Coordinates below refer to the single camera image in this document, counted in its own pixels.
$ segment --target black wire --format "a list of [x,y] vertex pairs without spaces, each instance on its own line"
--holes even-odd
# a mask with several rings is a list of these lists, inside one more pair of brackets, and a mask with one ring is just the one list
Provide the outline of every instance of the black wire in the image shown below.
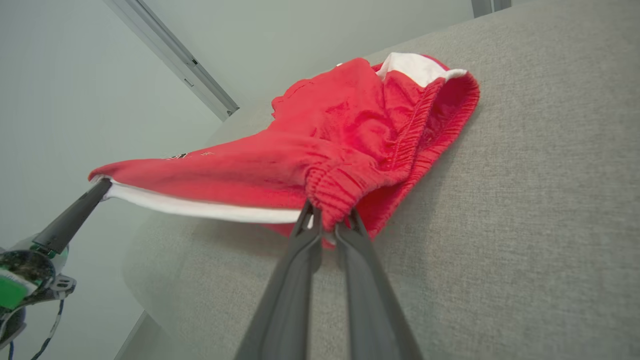
[[[62,309],[65,307],[65,301],[64,300],[60,300],[60,308],[58,309],[58,316],[62,315]],[[53,333],[55,333],[55,328],[58,327],[58,323],[60,322],[60,319],[58,319],[58,316],[56,317],[56,322],[53,323],[53,327],[51,328],[51,331],[53,331]],[[32,358],[31,360],[37,360],[40,355],[42,355],[42,353],[44,352],[44,350],[47,348],[47,345],[49,345],[49,342],[51,341],[51,338],[53,337],[53,333],[49,334],[49,337],[44,341],[44,343],[42,343],[42,346],[40,347],[40,351],[38,351]],[[11,341],[9,343],[9,358],[8,360],[13,360],[13,341]]]
[[9,358],[8,360],[13,360],[13,341],[9,343]]

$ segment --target folded clothing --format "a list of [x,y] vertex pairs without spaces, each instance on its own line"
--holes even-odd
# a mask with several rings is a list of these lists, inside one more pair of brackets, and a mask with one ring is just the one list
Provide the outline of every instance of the folded clothing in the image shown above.
[[[479,99],[475,79],[419,54],[357,58],[290,87],[256,135],[170,159],[95,169],[106,197],[158,211],[291,224],[306,199],[331,231],[354,206],[371,238],[453,143]],[[288,235],[292,225],[274,228]]]

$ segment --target white fabric trim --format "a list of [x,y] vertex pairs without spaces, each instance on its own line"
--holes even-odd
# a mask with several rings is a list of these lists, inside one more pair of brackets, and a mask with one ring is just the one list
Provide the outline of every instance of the white fabric trim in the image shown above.
[[461,69],[445,70],[437,62],[420,54],[391,53],[376,72],[384,80],[390,71],[399,71],[407,75],[419,86],[425,88],[437,78],[445,81],[464,76],[467,71]]
[[115,197],[144,208],[188,217],[215,218],[256,224],[291,224],[298,221],[301,211],[301,209],[252,208],[186,200],[118,183],[113,179],[111,184],[104,200]]

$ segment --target white wall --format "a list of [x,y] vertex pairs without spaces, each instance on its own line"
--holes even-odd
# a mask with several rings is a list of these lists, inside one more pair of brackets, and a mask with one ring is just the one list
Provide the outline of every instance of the white wall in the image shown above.
[[470,0],[145,2],[240,107],[338,63],[473,19]]
[[[0,246],[42,230],[93,168],[197,149],[219,125],[101,0],[0,2]],[[78,287],[43,359],[114,358],[142,312],[120,263],[149,214],[109,200],[78,232],[64,269]],[[57,308],[28,309],[16,360],[38,351]]]

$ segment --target red fabric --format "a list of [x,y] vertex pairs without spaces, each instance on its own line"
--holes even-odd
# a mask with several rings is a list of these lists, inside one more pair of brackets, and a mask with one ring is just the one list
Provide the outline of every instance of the red fabric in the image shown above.
[[[241,206],[296,209],[309,198],[327,230],[357,205],[373,238],[479,98],[468,73],[422,88],[398,71],[381,80],[379,68],[359,58],[297,82],[273,100],[275,120],[256,135],[182,158],[106,165],[90,179]],[[272,227],[288,235],[292,225]]]

